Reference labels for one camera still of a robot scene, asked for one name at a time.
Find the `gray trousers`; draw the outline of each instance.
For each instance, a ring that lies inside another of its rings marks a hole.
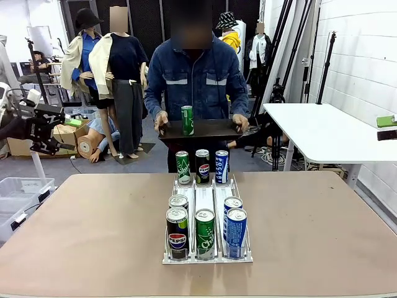
[[[113,97],[116,106],[118,125],[120,126],[120,151],[132,154],[142,136],[142,88],[138,83],[114,79]]]

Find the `pepsi logo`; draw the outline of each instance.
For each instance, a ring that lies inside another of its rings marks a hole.
[[[186,236],[184,234],[169,234],[168,241],[172,248],[180,250],[186,243]]]
[[[208,176],[210,174],[210,165],[202,165],[198,168],[198,171],[202,176]]]

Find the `can lid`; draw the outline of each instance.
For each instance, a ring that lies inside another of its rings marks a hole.
[[[215,154],[218,156],[229,156],[229,152],[224,151],[224,150],[219,150],[219,151],[215,152]]]
[[[242,208],[232,208],[228,211],[228,218],[236,222],[242,222],[247,218],[247,212]]]
[[[167,219],[182,220],[187,217],[187,211],[181,207],[173,207],[167,210]]]
[[[198,157],[206,157],[210,154],[210,152],[206,149],[199,149],[196,151],[196,156]]]
[[[215,214],[210,209],[200,209],[196,212],[195,218],[201,222],[210,222],[215,218]]]
[[[186,151],[180,151],[175,154],[178,157],[188,156],[189,154]]]
[[[175,194],[169,198],[169,205],[179,207],[183,206],[187,203],[187,197],[184,196],[183,194]]]
[[[243,206],[243,200],[239,197],[227,197],[225,199],[225,205],[230,208],[240,208]]]

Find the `can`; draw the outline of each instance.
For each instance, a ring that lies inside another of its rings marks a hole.
[[[176,261],[186,260],[189,255],[189,224],[187,211],[182,207],[167,210],[167,235],[171,258]]]
[[[168,206],[170,208],[182,207],[186,209],[187,213],[189,213],[189,201],[183,194],[175,194],[171,196],[168,200]]]
[[[227,197],[223,203],[223,239],[227,240],[228,212],[232,208],[243,208],[243,200],[239,197]]]
[[[229,180],[229,152],[219,150],[215,153],[215,182],[227,183]]]
[[[197,258],[210,260],[215,255],[215,214],[210,209],[201,209],[195,214]]]
[[[180,151],[175,154],[176,167],[178,170],[178,181],[181,184],[190,183],[190,165],[189,154],[186,151]]]
[[[247,212],[241,208],[228,211],[228,257],[244,258],[247,233]]]
[[[182,130],[184,136],[189,136],[194,134],[194,125],[193,125],[193,107],[192,106],[183,106],[181,107],[182,112]]]
[[[196,182],[197,184],[210,182],[210,152],[205,149],[196,151]]]

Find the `mannequin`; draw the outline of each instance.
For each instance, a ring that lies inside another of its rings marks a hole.
[[[145,69],[148,62],[139,40],[125,32],[127,7],[110,8],[110,31],[98,42],[91,52],[89,62],[94,73],[100,97],[110,92],[115,99],[115,107],[120,131],[120,152],[130,158],[138,158],[135,153],[143,151],[139,147],[142,134],[142,88],[146,88]],[[105,79],[112,78],[109,88]]]
[[[120,133],[116,130],[112,119],[109,119],[110,131],[112,132],[113,142],[120,139]],[[91,163],[97,163],[101,153],[103,153],[109,144],[105,137],[101,119],[95,119],[88,124],[89,130],[87,135],[78,138],[78,151],[84,158],[90,160]]]
[[[103,21],[98,19],[88,8],[78,11],[76,16],[76,27],[81,29],[81,31],[78,36],[72,40],[65,52],[61,69],[61,86],[70,90],[72,94],[75,90],[80,89],[82,92],[91,95],[94,104],[99,109],[102,127],[109,143],[110,152],[112,156],[117,156],[109,127],[109,116],[114,121],[116,127],[118,127],[114,100],[111,94],[109,94],[106,99],[99,100],[94,75],[91,72],[88,62],[89,54],[95,44],[102,38],[102,36],[94,31],[94,26],[101,22]],[[112,79],[112,76],[107,74],[107,78]]]

